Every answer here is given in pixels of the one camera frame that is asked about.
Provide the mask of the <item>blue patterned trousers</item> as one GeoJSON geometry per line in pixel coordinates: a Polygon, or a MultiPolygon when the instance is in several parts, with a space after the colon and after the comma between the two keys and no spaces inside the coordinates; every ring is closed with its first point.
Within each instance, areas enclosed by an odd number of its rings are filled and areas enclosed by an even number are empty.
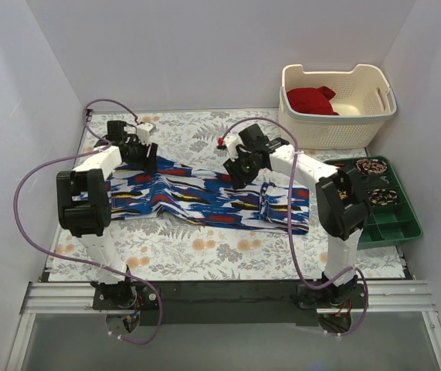
{"type": "Polygon", "coordinates": [[[310,229],[310,193],[274,182],[234,189],[227,174],[158,158],[153,174],[123,164],[108,180],[113,220],[170,213],[201,226],[305,235],[310,229]]]}

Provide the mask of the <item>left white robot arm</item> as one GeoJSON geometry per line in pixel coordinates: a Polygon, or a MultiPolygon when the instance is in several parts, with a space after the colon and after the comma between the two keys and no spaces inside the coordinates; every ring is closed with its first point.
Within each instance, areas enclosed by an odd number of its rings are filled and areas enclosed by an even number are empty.
{"type": "Polygon", "coordinates": [[[107,184],[114,169],[123,163],[155,172],[158,150],[151,142],[153,124],[140,122],[134,133],[128,133],[126,126],[124,121],[108,121],[107,135],[94,145],[97,153],[56,176],[59,224],[79,240],[90,261],[100,268],[100,277],[92,285],[103,299],[122,309],[135,305],[137,290],[129,278],[115,273],[126,272],[127,265],[118,256],[107,229],[111,221],[107,184]]]}

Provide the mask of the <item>red garment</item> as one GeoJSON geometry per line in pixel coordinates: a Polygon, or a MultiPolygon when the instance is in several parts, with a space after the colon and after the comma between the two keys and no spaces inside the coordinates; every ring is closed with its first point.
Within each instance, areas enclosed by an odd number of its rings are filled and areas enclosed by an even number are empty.
{"type": "Polygon", "coordinates": [[[287,92],[290,107],[299,114],[338,115],[331,105],[336,93],[329,87],[301,87],[287,92]]]}

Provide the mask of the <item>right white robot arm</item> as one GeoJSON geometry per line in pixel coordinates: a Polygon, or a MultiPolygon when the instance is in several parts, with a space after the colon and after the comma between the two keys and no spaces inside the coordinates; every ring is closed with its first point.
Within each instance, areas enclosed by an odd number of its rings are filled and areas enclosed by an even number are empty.
{"type": "Polygon", "coordinates": [[[344,171],[303,154],[294,139],[268,138],[258,124],[238,134],[226,132],[218,147],[229,154],[224,167],[241,189],[269,169],[316,193],[320,225],[327,233],[327,263],[321,279],[297,287],[301,308],[340,307],[355,294],[367,296],[365,279],[355,266],[358,242],[371,216],[371,203],[355,169],[344,171]]]}

